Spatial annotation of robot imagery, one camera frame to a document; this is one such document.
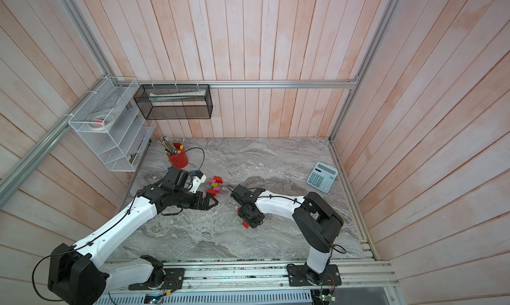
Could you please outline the tape roll on shelf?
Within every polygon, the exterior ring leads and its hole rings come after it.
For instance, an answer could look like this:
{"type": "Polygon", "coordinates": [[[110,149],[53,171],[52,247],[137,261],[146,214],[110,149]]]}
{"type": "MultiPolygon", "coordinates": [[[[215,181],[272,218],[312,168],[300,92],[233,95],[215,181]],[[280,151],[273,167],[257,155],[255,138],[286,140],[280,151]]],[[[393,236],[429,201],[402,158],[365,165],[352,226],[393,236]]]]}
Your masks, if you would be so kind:
{"type": "Polygon", "coordinates": [[[114,123],[114,119],[111,115],[102,113],[95,115],[88,123],[87,127],[91,131],[105,131],[108,130],[114,123]]]}

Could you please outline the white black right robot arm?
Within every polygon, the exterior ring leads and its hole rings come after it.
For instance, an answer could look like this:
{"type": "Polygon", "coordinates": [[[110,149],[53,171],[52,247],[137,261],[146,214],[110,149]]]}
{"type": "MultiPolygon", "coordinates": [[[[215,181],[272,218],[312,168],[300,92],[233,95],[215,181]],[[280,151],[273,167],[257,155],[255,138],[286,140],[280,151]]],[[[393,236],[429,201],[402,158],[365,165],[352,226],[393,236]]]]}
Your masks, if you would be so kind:
{"type": "Polygon", "coordinates": [[[325,272],[344,220],[318,193],[285,196],[238,185],[231,190],[231,197],[239,204],[238,216],[245,227],[262,225],[267,215],[294,220],[309,244],[306,269],[313,274],[325,272]]]}

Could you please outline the light blue calculator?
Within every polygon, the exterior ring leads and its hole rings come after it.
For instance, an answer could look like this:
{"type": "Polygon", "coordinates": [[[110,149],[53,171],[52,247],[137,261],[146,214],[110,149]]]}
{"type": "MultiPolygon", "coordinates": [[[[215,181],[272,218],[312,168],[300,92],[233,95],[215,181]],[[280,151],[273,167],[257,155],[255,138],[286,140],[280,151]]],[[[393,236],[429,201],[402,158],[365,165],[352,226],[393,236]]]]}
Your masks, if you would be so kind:
{"type": "Polygon", "coordinates": [[[327,164],[318,162],[312,169],[306,183],[327,194],[338,175],[338,170],[327,164]]]}

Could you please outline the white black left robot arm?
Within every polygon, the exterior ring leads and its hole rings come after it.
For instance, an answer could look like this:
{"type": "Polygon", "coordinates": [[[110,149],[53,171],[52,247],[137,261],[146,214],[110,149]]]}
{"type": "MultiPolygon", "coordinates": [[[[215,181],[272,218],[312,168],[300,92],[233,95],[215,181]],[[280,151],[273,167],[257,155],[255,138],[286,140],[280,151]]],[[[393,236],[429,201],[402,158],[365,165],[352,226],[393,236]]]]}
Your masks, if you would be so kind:
{"type": "Polygon", "coordinates": [[[61,244],[49,260],[48,289],[67,304],[94,304],[103,294],[128,285],[158,289],[165,284],[163,263],[150,255],[106,265],[108,257],[133,232],[168,207],[207,211],[218,205],[200,192],[200,172],[171,167],[164,178],[140,189],[126,208],[74,245],[61,244]]]}

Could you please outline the red pen cup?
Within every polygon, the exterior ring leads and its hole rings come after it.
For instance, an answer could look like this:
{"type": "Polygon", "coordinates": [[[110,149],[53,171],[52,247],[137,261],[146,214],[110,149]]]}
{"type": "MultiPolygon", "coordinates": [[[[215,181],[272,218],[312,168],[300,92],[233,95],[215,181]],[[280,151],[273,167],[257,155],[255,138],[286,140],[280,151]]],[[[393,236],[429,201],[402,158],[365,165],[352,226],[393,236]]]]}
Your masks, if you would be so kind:
{"type": "Polygon", "coordinates": [[[175,168],[180,168],[180,169],[183,169],[185,168],[188,163],[189,163],[189,159],[185,153],[185,149],[183,149],[182,152],[180,152],[179,154],[177,155],[170,155],[170,154],[167,154],[167,157],[169,159],[169,162],[172,164],[172,166],[174,166],[175,168]]]}

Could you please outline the pens in cup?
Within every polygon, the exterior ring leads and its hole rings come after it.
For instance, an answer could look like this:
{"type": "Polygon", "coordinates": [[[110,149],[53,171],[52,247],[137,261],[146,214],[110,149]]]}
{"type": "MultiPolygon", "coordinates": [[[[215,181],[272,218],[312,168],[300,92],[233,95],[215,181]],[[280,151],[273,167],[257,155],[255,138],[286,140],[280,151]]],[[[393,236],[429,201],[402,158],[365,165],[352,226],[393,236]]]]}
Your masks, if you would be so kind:
{"type": "Polygon", "coordinates": [[[165,148],[165,152],[170,155],[177,155],[183,151],[184,147],[182,144],[175,144],[171,142],[166,136],[158,140],[158,143],[165,148]]]}

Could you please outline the black mesh wall basket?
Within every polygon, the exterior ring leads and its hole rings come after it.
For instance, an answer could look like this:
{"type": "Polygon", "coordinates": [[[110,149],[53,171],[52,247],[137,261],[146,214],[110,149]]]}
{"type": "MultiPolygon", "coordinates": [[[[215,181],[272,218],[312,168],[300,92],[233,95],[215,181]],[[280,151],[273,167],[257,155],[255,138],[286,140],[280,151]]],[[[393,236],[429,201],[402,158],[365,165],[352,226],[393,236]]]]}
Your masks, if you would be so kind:
{"type": "Polygon", "coordinates": [[[210,87],[203,84],[144,84],[134,101],[148,120],[210,119],[210,87]]]}

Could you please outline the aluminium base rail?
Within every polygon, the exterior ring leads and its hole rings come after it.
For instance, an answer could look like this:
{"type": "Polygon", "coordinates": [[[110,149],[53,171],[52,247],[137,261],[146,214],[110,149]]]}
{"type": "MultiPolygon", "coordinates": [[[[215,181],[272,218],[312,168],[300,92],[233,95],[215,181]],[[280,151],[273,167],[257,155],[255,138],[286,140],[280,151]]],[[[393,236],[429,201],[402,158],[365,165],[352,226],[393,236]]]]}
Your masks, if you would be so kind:
{"type": "Polygon", "coordinates": [[[340,286],[290,286],[288,260],[173,262],[184,268],[182,288],[159,290],[121,287],[97,304],[406,304],[390,263],[372,259],[333,259],[340,286]]]}

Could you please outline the red lego brick base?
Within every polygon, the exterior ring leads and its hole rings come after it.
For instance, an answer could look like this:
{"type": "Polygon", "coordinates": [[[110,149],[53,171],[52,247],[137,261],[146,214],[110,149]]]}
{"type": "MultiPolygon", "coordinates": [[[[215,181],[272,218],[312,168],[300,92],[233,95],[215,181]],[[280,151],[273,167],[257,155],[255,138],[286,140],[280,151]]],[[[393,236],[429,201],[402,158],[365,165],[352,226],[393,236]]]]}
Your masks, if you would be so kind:
{"type": "Polygon", "coordinates": [[[207,193],[207,194],[210,194],[210,195],[211,195],[211,196],[213,196],[213,197],[215,197],[215,196],[217,195],[217,192],[216,192],[216,190],[214,190],[214,189],[208,189],[208,190],[206,191],[206,193],[207,193]]]}

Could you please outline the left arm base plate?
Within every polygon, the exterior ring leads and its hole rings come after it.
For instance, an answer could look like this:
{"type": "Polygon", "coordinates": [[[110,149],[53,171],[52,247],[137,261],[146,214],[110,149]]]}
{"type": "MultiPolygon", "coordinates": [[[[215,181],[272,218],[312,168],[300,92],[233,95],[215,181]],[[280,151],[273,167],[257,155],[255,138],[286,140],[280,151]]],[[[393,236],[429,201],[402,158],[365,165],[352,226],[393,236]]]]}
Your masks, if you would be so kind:
{"type": "Polygon", "coordinates": [[[128,286],[128,290],[170,290],[182,288],[184,268],[155,269],[148,281],[128,286]]]}

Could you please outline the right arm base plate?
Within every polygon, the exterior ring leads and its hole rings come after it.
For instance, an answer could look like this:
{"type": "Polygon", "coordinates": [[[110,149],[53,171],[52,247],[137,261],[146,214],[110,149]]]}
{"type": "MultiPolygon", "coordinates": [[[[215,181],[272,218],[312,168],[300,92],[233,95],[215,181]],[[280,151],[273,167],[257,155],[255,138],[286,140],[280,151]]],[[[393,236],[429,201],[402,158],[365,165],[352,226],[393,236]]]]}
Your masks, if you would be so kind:
{"type": "Polygon", "coordinates": [[[290,286],[340,286],[342,284],[337,265],[329,264],[324,272],[316,273],[307,265],[288,264],[286,266],[290,286]]]}

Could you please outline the red curved lego brick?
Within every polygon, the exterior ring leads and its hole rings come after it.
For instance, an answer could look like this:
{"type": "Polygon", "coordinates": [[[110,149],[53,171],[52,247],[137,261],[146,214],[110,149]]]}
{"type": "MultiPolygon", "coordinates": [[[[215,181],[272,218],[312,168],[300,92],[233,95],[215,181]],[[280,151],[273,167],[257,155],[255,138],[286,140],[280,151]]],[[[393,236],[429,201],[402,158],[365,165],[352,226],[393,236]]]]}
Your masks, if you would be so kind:
{"type": "Polygon", "coordinates": [[[223,179],[221,177],[218,177],[218,176],[215,176],[213,178],[214,180],[214,183],[218,183],[218,184],[222,184],[223,183],[223,179]]]}

